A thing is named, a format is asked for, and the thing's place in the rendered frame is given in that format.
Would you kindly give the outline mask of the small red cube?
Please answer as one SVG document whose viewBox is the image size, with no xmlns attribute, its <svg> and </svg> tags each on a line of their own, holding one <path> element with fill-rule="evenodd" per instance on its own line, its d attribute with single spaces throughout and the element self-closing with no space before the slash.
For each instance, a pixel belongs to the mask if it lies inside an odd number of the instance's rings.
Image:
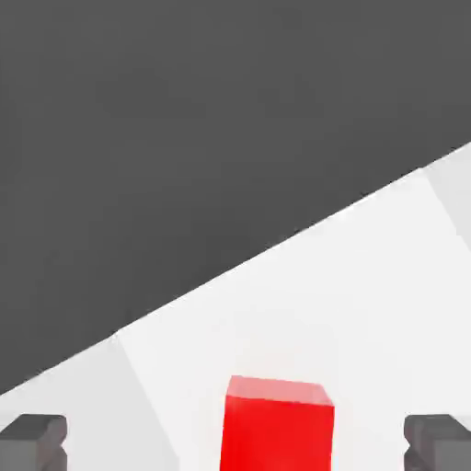
<svg viewBox="0 0 471 471">
<path fill-rule="evenodd" d="M 219 471 L 331 471 L 334 420 L 322 385 L 234 375 Z"/>
</svg>

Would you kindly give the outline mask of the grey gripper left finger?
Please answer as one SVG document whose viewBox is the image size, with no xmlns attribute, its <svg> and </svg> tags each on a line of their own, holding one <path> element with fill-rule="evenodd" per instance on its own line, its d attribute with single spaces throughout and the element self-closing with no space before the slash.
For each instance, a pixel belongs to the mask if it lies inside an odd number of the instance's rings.
<svg viewBox="0 0 471 471">
<path fill-rule="evenodd" d="M 63 415 L 21 414 L 0 431 L 0 471 L 67 471 Z"/>
</svg>

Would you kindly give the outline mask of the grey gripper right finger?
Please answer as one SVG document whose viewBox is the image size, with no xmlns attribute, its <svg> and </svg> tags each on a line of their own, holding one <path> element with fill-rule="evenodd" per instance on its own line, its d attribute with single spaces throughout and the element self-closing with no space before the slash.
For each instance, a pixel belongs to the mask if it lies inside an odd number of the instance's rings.
<svg viewBox="0 0 471 471">
<path fill-rule="evenodd" d="M 404 471 L 471 471 L 471 430 L 448 414 L 408 415 Z"/>
</svg>

